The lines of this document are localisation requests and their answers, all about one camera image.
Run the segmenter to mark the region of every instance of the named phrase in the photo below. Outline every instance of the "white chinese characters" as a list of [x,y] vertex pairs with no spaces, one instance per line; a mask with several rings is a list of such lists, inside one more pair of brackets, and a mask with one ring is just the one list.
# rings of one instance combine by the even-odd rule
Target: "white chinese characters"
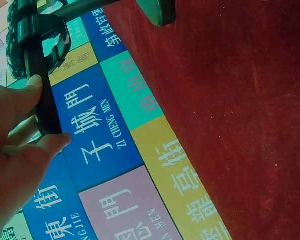
[[205,221],[206,218],[217,213],[217,209],[214,203],[209,198],[209,195],[206,194],[204,197],[187,204],[188,207],[188,216],[192,216],[192,222],[199,223],[201,220]]
[[197,190],[199,188],[199,176],[188,166],[179,175],[172,174],[171,177],[174,181],[174,188],[178,189],[181,196],[184,196],[184,191],[188,189]]
[[64,95],[65,97],[65,101],[66,101],[66,104],[67,104],[67,108],[68,109],[71,109],[81,103],[84,103],[85,101],[93,98],[92,95],[90,96],[87,96],[86,98],[81,98],[79,99],[78,95],[77,95],[77,92],[84,89],[84,88],[90,88],[88,84],[85,84],[85,85],[82,85],[80,87],[78,87],[77,89],[71,91],[71,92],[68,92],[67,94]]
[[139,222],[136,228],[132,227],[114,235],[117,240],[151,240],[150,228]]
[[38,197],[34,195],[36,198],[34,200],[34,203],[36,203],[37,209],[43,209],[51,208],[53,205],[61,203],[62,199],[59,198],[57,195],[58,188],[57,186],[53,185],[50,187],[46,187],[42,190],[38,189]]
[[77,129],[77,131],[74,133],[75,135],[85,133],[86,130],[93,127],[98,127],[100,125],[98,121],[102,121],[102,119],[96,117],[100,116],[99,114],[95,113],[96,109],[97,107],[94,106],[87,112],[79,114],[78,118],[75,116],[72,119],[71,124],[76,125]]
[[98,159],[98,162],[100,162],[100,161],[101,161],[101,158],[100,158],[99,152],[100,152],[101,150],[104,150],[104,149],[106,149],[106,148],[110,148],[111,150],[114,149],[110,143],[104,144],[104,145],[102,145],[102,146],[100,146],[100,147],[96,147],[94,141],[91,141],[91,143],[92,143],[92,146],[93,146],[93,150],[88,151],[88,150],[86,150],[86,149],[84,149],[84,148],[81,148],[81,151],[82,151],[83,156],[84,156],[85,163],[86,163],[87,165],[89,165],[89,161],[88,161],[88,158],[87,158],[87,155],[86,155],[86,154],[89,154],[89,155],[91,155],[91,156],[92,156],[93,154],[95,154],[95,155],[96,155],[96,158]]
[[159,157],[159,161],[163,162],[162,167],[174,166],[175,162],[182,162],[187,157],[183,147],[179,144],[179,140],[176,139],[168,144],[163,144],[164,153]]
[[71,224],[66,225],[66,221],[67,218],[64,216],[62,218],[62,223],[60,223],[60,221],[45,223],[47,228],[45,234],[50,235],[51,240],[64,238],[66,234],[75,236],[73,233],[68,231],[68,229],[72,228],[72,225]]
[[102,205],[102,209],[104,209],[104,214],[106,215],[106,219],[107,220],[110,220],[110,219],[114,219],[118,216],[121,216],[121,215],[124,215],[126,213],[129,213],[133,210],[136,210],[139,208],[138,205],[135,205],[135,206],[132,206],[128,209],[125,209],[125,210],[122,210],[122,211],[119,211],[119,206],[117,204],[117,202],[115,201],[115,198],[120,196],[120,195],[123,195],[123,194],[130,194],[132,195],[131,191],[129,189],[124,189],[122,191],[119,191],[115,194],[112,194],[108,197],[105,197],[103,199],[100,199],[99,202],[101,203]]

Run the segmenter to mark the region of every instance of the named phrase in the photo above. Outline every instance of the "metal rod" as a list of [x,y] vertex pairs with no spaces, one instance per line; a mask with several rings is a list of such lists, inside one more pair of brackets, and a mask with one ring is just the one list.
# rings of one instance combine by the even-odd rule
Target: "metal rod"
[[43,82],[42,95],[35,108],[40,133],[42,136],[61,134],[62,127],[51,88],[41,37],[32,39],[26,46],[24,58],[27,78],[40,75]]
[[53,15],[62,17],[66,23],[82,15],[106,5],[119,2],[119,0],[78,0],[56,10]]

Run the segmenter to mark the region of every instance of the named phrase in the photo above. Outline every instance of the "teal tile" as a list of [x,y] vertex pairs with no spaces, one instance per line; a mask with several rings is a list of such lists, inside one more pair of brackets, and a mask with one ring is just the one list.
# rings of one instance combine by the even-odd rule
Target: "teal tile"
[[[82,45],[89,42],[89,37],[87,35],[81,17],[68,22],[67,26],[72,41],[71,50],[81,47]],[[59,37],[48,39],[43,42],[43,51],[45,56],[51,53],[51,49],[54,47],[54,45],[58,43],[58,41],[59,41]]]
[[102,62],[101,67],[130,131],[163,116],[128,51]]

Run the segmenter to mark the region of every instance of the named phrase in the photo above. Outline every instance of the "chinese characters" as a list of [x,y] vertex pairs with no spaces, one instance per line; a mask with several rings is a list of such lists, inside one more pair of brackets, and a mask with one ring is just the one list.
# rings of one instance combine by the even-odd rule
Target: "chinese characters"
[[108,23],[107,17],[104,14],[102,8],[98,8],[92,11],[92,15],[95,17],[95,23],[99,27],[99,32],[102,36],[105,36],[104,42],[108,48],[120,45],[121,39],[115,34],[113,28]]

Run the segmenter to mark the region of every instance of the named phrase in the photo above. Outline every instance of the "green tile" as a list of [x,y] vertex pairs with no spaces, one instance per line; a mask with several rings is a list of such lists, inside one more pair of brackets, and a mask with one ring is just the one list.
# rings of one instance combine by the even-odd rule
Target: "green tile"
[[163,115],[128,51],[101,63],[130,131]]

